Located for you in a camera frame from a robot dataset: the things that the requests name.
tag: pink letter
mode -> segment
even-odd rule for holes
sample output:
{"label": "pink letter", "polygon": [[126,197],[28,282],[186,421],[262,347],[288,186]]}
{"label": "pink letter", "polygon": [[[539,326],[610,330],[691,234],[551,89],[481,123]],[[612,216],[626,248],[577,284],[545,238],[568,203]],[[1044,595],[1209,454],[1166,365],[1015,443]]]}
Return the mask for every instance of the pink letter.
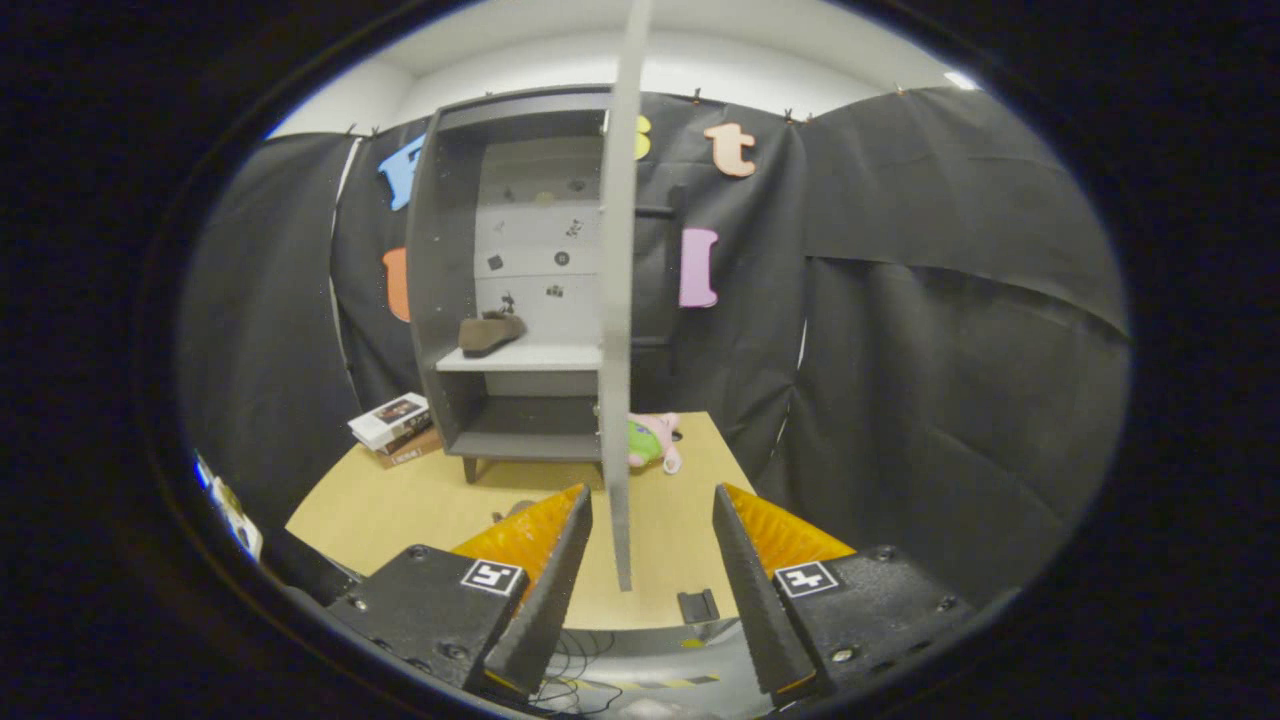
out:
{"label": "pink letter", "polygon": [[710,307],[718,296],[712,290],[712,246],[716,231],[685,228],[680,246],[680,306]]}

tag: orange letter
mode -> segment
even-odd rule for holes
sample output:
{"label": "orange letter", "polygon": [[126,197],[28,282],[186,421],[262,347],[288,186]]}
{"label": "orange letter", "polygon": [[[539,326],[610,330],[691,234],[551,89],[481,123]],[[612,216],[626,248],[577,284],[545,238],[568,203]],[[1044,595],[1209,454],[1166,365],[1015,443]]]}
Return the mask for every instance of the orange letter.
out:
{"label": "orange letter", "polygon": [[709,137],[712,141],[712,160],[716,161],[719,172],[736,178],[745,178],[755,172],[755,163],[742,160],[742,146],[754,147],[755,136],[745,135],[742,126],[724,123],[707,128],[703,137]]}
{"label": "orange letter", "polygon": [[397,247],[383,255],[387,265],[387,306],[392,315],[408,322],[408,268],[404,264],[404,249]]}

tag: gray shelf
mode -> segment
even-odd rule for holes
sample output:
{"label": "gray shelf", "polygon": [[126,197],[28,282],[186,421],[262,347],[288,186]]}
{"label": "gray shelf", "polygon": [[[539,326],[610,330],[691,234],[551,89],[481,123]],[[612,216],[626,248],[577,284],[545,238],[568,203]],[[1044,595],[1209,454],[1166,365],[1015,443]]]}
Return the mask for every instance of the gray shelf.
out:
{"label": "gray shelf", "polygon": [[451,455],[492,460],[598,462],[593,397],[485,397],[449,446]]}

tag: wooden table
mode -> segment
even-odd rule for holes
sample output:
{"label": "wooden table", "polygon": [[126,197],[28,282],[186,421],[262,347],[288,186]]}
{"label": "wooden table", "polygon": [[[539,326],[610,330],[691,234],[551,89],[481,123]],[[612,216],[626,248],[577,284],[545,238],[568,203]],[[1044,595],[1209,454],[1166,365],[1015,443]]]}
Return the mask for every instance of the wooden table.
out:
{"label": "wooden table", "polygon": [[721,618],[737,606],[712,530],[712,498],[727,482],[755,492],[707,413],[680,416],[676,475],[654,462],[631,473],[634,589],[618,589],[609,503],[591,464],[481,461],[468,486],[462,460],[440,451],[384,469],[356,446],[302,501],[288,530],[333,560],[370,575],[393,555],[422,543],[449,550],[493,525],[521,500],[538,501],[573,483],[591,488],[593,529],[564,626],[635,630],[682,625],[677,592],[710,588]]}

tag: screw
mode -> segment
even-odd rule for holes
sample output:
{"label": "screw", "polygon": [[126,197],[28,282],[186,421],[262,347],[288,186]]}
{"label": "screw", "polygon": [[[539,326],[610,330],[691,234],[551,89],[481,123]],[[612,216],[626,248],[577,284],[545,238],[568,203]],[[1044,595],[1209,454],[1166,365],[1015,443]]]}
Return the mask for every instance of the screw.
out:
{"label": "screw", "polygon": [[451,660],[465,660],[467,657],[467,648],[453,643],[442,644],[440,652]]}

